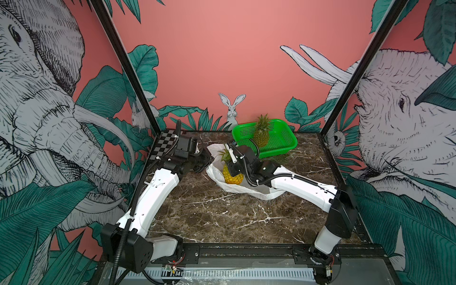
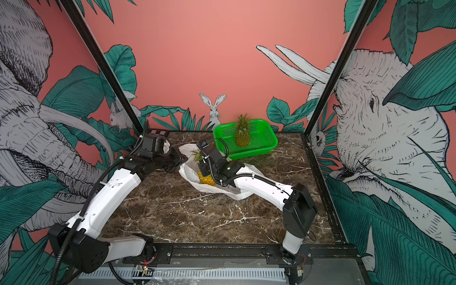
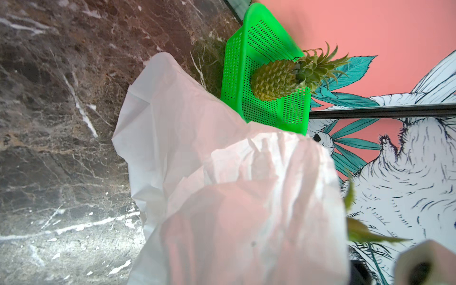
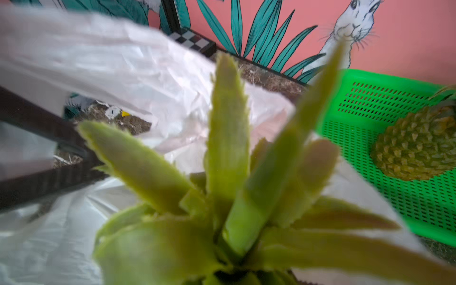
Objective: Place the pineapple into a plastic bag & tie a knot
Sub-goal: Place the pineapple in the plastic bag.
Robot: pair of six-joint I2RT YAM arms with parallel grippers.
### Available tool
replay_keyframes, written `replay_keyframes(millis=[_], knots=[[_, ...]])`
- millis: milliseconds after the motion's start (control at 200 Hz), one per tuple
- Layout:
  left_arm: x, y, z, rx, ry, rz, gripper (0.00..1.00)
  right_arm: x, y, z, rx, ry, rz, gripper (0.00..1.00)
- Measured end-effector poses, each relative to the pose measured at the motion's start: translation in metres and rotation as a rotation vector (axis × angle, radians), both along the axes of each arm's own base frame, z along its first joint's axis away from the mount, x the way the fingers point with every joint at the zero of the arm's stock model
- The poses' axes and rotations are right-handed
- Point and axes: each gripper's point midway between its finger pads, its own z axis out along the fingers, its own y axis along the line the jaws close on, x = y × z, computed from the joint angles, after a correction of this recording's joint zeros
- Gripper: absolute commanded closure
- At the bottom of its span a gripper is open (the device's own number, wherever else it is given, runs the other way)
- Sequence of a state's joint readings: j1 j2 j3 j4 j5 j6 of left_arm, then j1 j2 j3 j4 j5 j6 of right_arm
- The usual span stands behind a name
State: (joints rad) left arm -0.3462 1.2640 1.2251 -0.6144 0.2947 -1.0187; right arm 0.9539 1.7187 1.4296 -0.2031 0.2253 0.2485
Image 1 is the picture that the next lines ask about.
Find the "white plastic bag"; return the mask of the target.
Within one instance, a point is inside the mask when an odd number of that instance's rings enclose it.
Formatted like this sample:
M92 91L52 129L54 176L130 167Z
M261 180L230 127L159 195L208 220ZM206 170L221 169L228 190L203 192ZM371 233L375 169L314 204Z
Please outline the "white plastic bag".
M247 183L247 179L244 178L240 185L227 184L222 173L224 163L219 151L225 149L224 144L211 144L208 147L209 152L214 157L211 165L206 168L208 176L215 181L215 183L226 192L237 193L237 194L248 194L261 200L273 200L280 197L285 191L275 190L268 186L257 186L253 187Z

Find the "yellow pineapple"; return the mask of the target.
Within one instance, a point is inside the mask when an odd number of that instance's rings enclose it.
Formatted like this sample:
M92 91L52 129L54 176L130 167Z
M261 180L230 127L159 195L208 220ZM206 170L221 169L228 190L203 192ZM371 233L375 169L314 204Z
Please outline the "yellow pineapple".
M227 184L235 184L235 185L240 185L244 179L243 174L238 174L235 176L232 176L229 172L228 169L228 163L231 161L231 156L228 151L228 149L224 149L218 152L219 156L221 157L221 161L223 162L223 170L222 174L225 180L225 183Z

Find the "green pineapple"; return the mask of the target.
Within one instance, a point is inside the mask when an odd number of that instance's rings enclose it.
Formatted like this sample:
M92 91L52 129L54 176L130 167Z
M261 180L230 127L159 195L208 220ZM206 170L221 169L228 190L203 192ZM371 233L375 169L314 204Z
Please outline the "green pineapple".
M255 124L255 132L253 136L253 140L259 148L265 147L269 142L269 126L270 118L268 117L268 114L260 115Z

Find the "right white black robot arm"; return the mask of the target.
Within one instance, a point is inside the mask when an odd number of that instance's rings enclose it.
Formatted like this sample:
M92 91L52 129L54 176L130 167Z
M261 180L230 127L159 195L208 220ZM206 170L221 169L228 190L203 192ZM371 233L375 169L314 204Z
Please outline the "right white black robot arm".
M357 221L357 203L351 187L305 178L274 161L261 160L248 146L237 146L234 142L224 146L231 175L242 174L252 187L268 186L289 192L327 213L325 225L309 247L308 256L316 265L331 265L335 261L334 248L341 239L351 237Z

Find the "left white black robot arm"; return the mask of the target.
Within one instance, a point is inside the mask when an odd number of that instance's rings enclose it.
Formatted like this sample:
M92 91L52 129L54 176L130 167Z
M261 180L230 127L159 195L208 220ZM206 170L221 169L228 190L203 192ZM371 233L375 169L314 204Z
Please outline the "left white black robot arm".
M178 238L163 235L148 241L149 228L183 176L189 172L202 172L213 160L207 148L198 148L195 137L176 137L171 150L159 157L152 180L141 195L134 197L131 208L116 224L106 224L102 228L102 247L113 264L113 276L121 267L140 273L151 261L175 255L180 244Z

